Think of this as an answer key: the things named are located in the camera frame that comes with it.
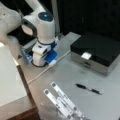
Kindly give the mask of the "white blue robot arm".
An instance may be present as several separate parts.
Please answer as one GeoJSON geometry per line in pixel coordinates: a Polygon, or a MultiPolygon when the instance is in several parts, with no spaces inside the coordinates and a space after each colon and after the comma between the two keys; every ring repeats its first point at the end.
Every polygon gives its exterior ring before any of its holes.
{"type": "Polygon", "coordinates": [[[54,51],[57,44],[55,21],[38,0],[25,1],[32,8],[32,12],[23,18],[18,12],[9,9],[0,1],[0,42],[8,45],[14,53],[16,48],[7,34],[21,26],[26,34],[37,39],[32,47],[32,63],[37,67],[43,67],[57,56],[54,51]]]}

